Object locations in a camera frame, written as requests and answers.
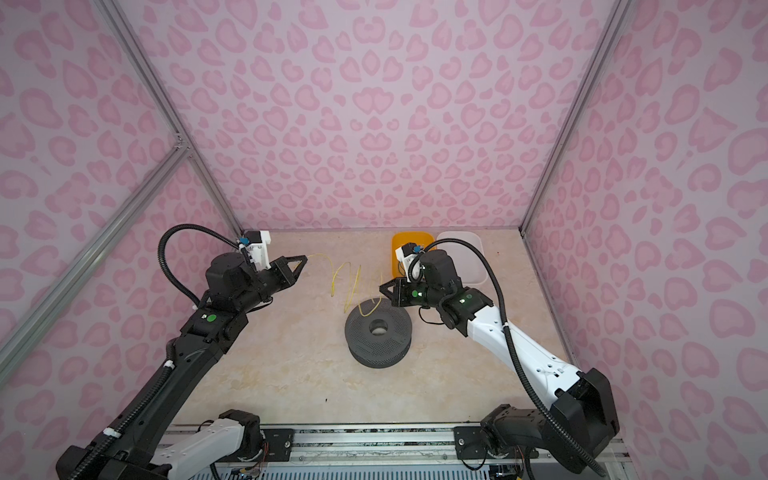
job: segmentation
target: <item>pink leopard print wallpaper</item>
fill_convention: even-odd
[[[0,7],[0,345],[170,150],[88,0]]]
[[[0,478],[55,478],[67,446],[87,445],[161,364],[165,342],[192,309],[160,271],[157,242],[186,222],[227,232],[185,164],[0,392]],[[205,269],[227,248],[203,233],[180,232],[167,258],[201,295]]]
[[[516,226],[613,0],[122,2],[243,224]]]
[[[768,477],[768,2],[640,3],[532,234],[648,480]]]

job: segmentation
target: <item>spool center hole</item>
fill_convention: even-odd
[[[384,335],[389,328],[389,325],[382,319],[375,319],[371,322],[371,333],[376,336]]]

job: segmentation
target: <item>white container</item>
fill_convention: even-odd
[[[464,240],[485,255],[480,237],[472,232],[443,232],[437,236],[437,240],[442,238],[458,238],[459,240]],[[482,262],[469,248],[459,245],[458,243],[450,242],[440,243],[435,248],[445,250],[451,257],[453,264],[456,266],[456,273],[462,278],[462,284],[464,286],[479,286],[488,279],[488,272],[485,271]]]

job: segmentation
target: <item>white cable tie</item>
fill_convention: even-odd
[[[102,433],[104,433],[106,436],[115,437],[116,439],[119,439],[121,436],[123,436],[122,433],[119,433],[115,429],[110,427],[107,427],[106,429],[104,429]]]

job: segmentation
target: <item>perforated spool surface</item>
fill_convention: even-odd
[[[411,346],[411,317],[406,309],[392,306],[387,299],[368,316],[379,299],[370,299],[360,303],[346,318],[344,336],[349,352],[358,362],[374,369],[383,369],[399,362]],[[376,326],[386,324],[386,332],[374,335]]]

